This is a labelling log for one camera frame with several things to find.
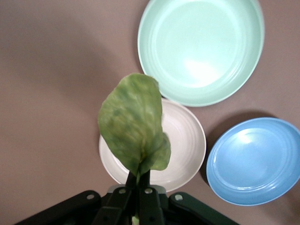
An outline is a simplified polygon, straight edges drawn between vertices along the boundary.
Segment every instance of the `lettuce leaf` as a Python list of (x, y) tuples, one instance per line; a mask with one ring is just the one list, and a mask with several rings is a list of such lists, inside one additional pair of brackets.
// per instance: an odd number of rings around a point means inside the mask
[(102, 103), (98, 115), (101, 135), (114, 156), (136, 177), (164, 170), (171, 145), (162, 129), (158, 82), (144, 74), (124, 77)]

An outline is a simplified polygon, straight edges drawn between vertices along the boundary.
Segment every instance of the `mint green plate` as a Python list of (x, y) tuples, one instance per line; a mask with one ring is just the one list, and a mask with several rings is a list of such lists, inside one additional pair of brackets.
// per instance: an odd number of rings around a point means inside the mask
[(264, 42), (256, 0), (150, 0), (140, 22), (138, 53), (161, 94), (206, 106), (235, 93), (254, 71)]

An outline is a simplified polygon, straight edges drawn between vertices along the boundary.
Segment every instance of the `table surface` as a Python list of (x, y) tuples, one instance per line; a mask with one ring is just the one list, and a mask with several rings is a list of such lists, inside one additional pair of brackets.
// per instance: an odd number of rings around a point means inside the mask
[[(147, 0), (0, 3), (0, 224), (11, 225), (84, 190), (116, 182), (98, 152), (97, 115), (122, 77), (143, 72), (138, 26)], [(247, 119), (300, 128), (300, 1), (262, 0), (265, 43), (246, 84), (228, 99), (189, 108), (207, 151)], [(259, 206), (218, 198), (199, 173), (187, 192), (242, 225), (300, 224), (300, 183)]]

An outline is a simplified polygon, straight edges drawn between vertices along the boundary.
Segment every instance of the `dish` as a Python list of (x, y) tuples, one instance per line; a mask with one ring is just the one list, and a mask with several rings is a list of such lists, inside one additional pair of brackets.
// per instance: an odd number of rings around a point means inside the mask
[[(199, 120), (184, 106), (162, 99), (162, 127), (171, 143), (171, 158), (163, 171), (151, 170), (150, 184), (167, 192), (189, 182), (199, 171), (205, 157), (206, 139)], [(101, 161), (118, 183), (125, 184), (128, 170), (111, 153), (102, 136), (99, 139)]]
[(150, 0), (140, 21), (138, 54), (161, 94), (206, 106), (235, 93), (254, 71), (264, 42), (256, 0)]
[(207, 162), (212, 190), (236, 205), (275, 200), (300, 178), (300, 132), (277, 118), (257, 118), (225, 132)]

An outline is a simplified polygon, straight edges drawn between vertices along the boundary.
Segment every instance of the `leaf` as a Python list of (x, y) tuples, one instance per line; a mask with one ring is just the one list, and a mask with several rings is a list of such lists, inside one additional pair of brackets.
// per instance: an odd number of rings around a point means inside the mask
[(158, 82), (147, 75), (124, 77), (103, 102), (99, 130), (114, 156), (135, 176), (168, 166), (171, 146), (161, 126)]

